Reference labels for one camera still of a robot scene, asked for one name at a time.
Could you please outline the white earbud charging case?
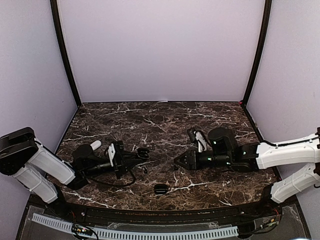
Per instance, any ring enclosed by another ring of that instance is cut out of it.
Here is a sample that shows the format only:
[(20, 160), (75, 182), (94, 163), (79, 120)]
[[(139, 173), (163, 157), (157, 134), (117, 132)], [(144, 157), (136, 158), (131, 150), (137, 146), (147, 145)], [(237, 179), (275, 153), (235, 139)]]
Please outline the white earbud charging case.
[(91, 148), (92, 148), (93, 151), (95, 151), (95, 150), (97, 150), (98, 148), (100, 148), (101, 145), (102, 145), (102, 142), (101, 142), (100, 140), (96, 140), (96, 141), (94, 141), (94, 142), (92, 142), (92, 143), (90, 144), (90, 146), (91, 146)]

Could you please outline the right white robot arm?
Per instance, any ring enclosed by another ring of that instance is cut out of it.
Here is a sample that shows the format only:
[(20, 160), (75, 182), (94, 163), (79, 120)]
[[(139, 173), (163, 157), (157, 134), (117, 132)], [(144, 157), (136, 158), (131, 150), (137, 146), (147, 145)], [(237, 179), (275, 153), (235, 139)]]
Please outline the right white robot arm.
[(266, 217), (275, 205), (320, 182), (320, 133), (291, 141), (263, 141), (239, 145), (231, 129), (217, 127), (207, 136), (189, 128), (187, 134), (197, 149), (189, 149), (174, 159), (180, 167), (195, 171), (204, 168), (228, 168), (249, 173), (272, 167), (304, 163), (304, 167), (289, 177), (271, 183), (263, 189), (255, 213)]

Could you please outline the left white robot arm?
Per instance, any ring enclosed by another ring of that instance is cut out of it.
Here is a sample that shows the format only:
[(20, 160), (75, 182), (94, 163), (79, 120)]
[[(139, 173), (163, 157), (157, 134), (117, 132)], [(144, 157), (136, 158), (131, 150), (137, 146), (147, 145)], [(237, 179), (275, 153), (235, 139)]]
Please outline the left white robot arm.
[(46, 148), (32, 128), (25, 127), (0, 138), (0, 172), (13, 177), (46, 204), (51, 204), (51, 210), (58, 217), (67, 218), (71, 213), (70, 206), (65, 203), (60, 188), (48, 181), (44, 173), (69, 189), (79, 190), (108, 172), (114, 172), (119, 180), (150, 158), (147, 148), (129, 152), (124, 149), (122, 141), (112, 142), (104, 156), (98, 157), (94, 151), (101, 145), (99, 140), (80, 145), (72, 153), (72, 163), (68, 163)]

